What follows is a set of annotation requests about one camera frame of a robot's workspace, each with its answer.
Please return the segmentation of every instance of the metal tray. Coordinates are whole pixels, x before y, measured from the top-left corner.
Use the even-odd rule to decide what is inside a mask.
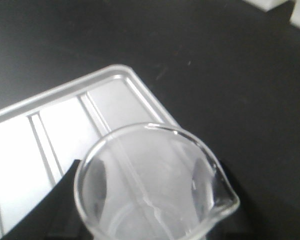
[[[141,122],[178,126],[124,65],[103,68],[0,110],[0,238],[100,137]]]

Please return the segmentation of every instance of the glass beaker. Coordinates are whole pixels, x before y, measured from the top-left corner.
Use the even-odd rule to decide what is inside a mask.
[[[101,138],[77,170],[74,197],[98,240],[199,240],[240,204],[200,139],[157,123]]]

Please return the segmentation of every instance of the aluminum tray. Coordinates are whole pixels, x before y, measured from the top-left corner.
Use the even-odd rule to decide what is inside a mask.
[[[0,110],[0,238],[106,133],[178,126],[133,70],[112,65]]]

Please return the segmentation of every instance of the black countertop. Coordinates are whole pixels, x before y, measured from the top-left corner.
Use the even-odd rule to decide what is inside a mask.
[[[241,0],[0,0],[0,109],[128,65],[235,176],[262,239],[300,239],[292,10]]]

